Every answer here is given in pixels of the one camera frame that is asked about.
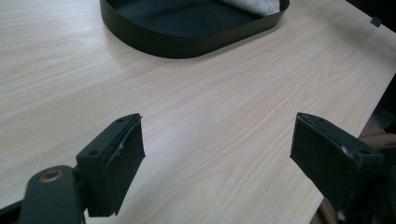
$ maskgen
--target light wood grain surface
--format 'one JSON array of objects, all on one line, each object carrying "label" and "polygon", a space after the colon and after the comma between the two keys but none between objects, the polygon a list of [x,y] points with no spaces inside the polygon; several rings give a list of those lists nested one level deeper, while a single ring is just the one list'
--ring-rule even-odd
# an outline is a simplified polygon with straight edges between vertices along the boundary
[{"label": "light wood grain surface", "polygon": [[0,1],[0,206],[140,113],[147,157],[120,214],[88,223],[308,223],[289,158],[298,111],[357,136],[396,71],[396,34],[341,0],[293,0],[272,31],[188,60],[120,42],[98,0]]}]

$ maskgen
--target screw hole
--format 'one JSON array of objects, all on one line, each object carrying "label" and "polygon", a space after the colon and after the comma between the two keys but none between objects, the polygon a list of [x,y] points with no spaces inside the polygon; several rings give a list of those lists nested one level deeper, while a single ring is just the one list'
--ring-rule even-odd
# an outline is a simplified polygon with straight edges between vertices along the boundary
[{"label": "screw hole", "polygon": [[96,156],[99,153],[98,150],[94,150],[90,152],[90,156]]},{"label": "screw hole", "polygon": [[49,183],[59,179],[63,174],[64,172],[62,170],[51,170],[40,176],[40,181],[43,183]]}]

